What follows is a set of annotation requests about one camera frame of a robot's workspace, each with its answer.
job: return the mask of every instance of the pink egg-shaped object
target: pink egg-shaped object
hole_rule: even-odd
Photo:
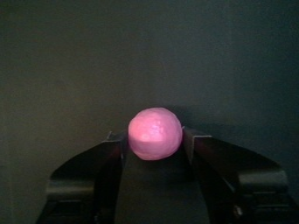
[[[179,149],[181,140],[181,123],[165,108],[143,110],[128,124],[128,144],[143,160],[169,157]]]

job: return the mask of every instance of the pink ball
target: pink ball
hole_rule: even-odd
[[[180,121],[165,108],[143,110],[128,124],[128,144],[143,160],[169,157],[179,149],[181,140]]]

